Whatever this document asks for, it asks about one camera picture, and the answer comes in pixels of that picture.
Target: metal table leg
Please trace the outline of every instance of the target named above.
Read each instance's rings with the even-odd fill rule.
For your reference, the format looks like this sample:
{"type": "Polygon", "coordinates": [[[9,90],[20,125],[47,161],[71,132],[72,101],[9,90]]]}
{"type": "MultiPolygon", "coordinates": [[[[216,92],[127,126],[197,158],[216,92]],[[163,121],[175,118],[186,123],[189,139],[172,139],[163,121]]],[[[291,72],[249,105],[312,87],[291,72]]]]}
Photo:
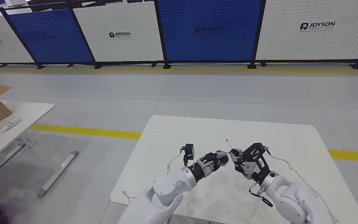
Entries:
{"type": "Polygon", "coordinates": [[[37,196],[39,198],[42,198],[47,191],[50,189],[50,187],[55,183],[57,178],[62,174],[62,172],[66,169],[66,167],[71,163],[71,161],[76,157],[78,154],[78,151],[72,151],[71,154],[66,158],[66,160],[61,165],[60,170],[56,171],[50,179],[45,183],[45,185],[39,190],[37,193],[37,196]]]}
{"type": "Polygon", "coordinates": [[[0,167],[4,165],[13,155],[16,154],[20,149],[22,149],[26,144],[23,142],[20,142],[15,148],[13,148],[8,154],[5,156],[3,154],[0,154],[0,167]]]}

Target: cardboard box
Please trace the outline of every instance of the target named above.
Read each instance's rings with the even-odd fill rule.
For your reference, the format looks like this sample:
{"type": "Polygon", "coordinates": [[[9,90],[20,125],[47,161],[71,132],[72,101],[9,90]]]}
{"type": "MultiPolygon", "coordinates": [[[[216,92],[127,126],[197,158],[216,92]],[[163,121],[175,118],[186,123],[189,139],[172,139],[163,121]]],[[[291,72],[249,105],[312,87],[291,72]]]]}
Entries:
{"type": "MultiPolygon", "coordinates": [[[[0,85],[0,95],[6,92],[10,87],[0,85]]],[[[12,112],[0,101],[0,120],[10,116],[12,112]]]]}

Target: partition panel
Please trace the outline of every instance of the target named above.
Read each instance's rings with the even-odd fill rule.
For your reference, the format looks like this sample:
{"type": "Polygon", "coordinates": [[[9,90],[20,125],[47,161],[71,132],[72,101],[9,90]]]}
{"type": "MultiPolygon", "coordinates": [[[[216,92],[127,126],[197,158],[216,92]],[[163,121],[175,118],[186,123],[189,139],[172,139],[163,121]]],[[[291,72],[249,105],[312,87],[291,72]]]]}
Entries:
{"type": "Polygon", "coordinates": [[[163,60],[154,2],[74,9],[97,62],[163,60]]]}
{"type": "Polygon", "coordinates": [[[39,63],[91,63],[70,10],[9,15],[25,44],[39,63]]]}
{"type": "Polygon", "coordinates": [[[266,0],[256,59],[357,59],[357,43],[357,0],[266,0]]]}
{"type": "Polygon", "coordinates": [[[3,16],[0,16],[0,63],[34,63],[3,16]]]}
{"type": "Polygon", "coordinates": [[[261,0],[159,0],[169,61],[251,60],[261,0]]]}

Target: joyson logo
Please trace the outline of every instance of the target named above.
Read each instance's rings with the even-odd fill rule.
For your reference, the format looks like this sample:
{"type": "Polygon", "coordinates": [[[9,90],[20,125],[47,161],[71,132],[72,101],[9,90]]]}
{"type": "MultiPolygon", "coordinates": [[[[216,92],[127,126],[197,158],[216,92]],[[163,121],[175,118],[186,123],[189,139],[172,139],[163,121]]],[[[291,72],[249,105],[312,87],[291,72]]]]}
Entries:
{"type": "Polygon", "coordinates": [[[130,38],[130,32],[110,32],[110,37],[119,39],[130,38]]]}
{"type": "Polygon", "coordinates": [[[42,38],[43,38],[43,40],[45,40],[45,41],[60,39],[59,36],[42,36],[42,38]]]}
{"type": "Polygon", "coordinates": [[[203,34],[203,33],[208,33],[208,32],[217,32],[222,30],[222,28],[220,26],[217,27],[196,27],[194,28],[194,33],[195,34],[203,34]]]}
{"type": "Polygon", "coordinates": [[[327,28],[333,28],[335,24],[336,22],[312,22],[311,24],[304,22],[303,24],[301,24],[300,30],[326,30],[327,28]]]}

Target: blue pegboard panel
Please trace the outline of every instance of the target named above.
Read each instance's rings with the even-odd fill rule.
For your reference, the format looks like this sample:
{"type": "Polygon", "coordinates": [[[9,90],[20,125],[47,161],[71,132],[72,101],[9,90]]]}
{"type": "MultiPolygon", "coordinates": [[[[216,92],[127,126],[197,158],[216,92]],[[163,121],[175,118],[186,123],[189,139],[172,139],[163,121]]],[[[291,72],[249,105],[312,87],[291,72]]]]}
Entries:
{"type": "Polygon", "coordinates": [[[261,0],[159,0],[168,60],[251,60],[261,0]]]}
{"type": "Polygon", "coordinates": [[[39,63],[92,62],[70,10],[9,15],[39,63]]]}

